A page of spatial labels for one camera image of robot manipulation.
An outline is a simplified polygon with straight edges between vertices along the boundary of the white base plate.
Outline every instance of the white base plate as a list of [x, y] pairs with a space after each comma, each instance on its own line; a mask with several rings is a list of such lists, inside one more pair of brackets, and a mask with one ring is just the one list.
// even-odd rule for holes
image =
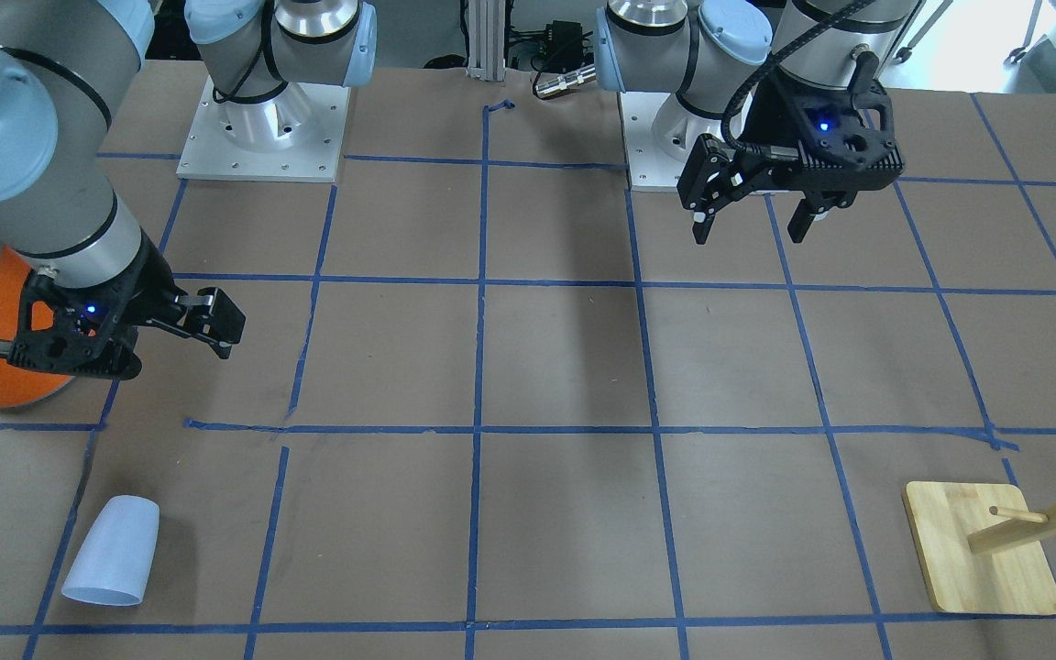
[[323, 129], [316, 135], [322, 138], [263, 153], [243, 149], [226, 136], [219, 120], [218, 106], [211, 99], [213, 84], [206, 79], [189, 137], [182, 147], [177, 176], [211, 181], [336, 183], [344, 120], [348, 116], [348, 89], [334, 84], [299, 83], [299, 87], [304, 89], [316, 109], [316, 121]]
[[623, 92], [619, 94], [622, 111], [622, 136], [625, 158], [629, 163], [629, 187], [635, 191], [674, 192], [683, 164], [662, 151], [650, 134], [658, 109], [671, 96], [665, 92]]

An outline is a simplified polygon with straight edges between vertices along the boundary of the metal post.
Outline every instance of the metal post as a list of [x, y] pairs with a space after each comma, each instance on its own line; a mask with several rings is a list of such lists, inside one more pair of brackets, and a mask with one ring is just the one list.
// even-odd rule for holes
[[467, 75], [480, 80], [504, 80], [504, 38], [507, 32], [507, 0], [469, 0], [470, 56]]

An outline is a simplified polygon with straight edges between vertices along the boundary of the plastic cup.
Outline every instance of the plastic cup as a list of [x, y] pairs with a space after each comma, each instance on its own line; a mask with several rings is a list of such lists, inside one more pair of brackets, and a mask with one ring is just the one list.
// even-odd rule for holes
[[114, 496], [96, 515], [59, 590], [92, 605], [137, 605], [146, 597], [157, 545], [158, 507], [140, 496]]

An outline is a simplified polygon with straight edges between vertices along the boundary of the wooden dowel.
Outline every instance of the wooden dowel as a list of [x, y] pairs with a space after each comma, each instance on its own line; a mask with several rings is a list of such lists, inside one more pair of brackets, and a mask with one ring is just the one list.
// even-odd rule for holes
[[1043, 524], [1005, 521], [984, 530], [973, 531], [968, 534], [968, 548], [976, 554], [985, 554], [1056, 536], [1056, 505], [1048, 507], [1044, 514], [1048, 521]]
[[1049, 515], [1034, 511], [1020, 511], [1018, 509], [1006, 509], [1004, 506], [989, 506], [988, 513], [1000, 515], [1000, 517], [1011, 517], [1013, 521], [1024, 521], [1026, 523], [1049, 523]]

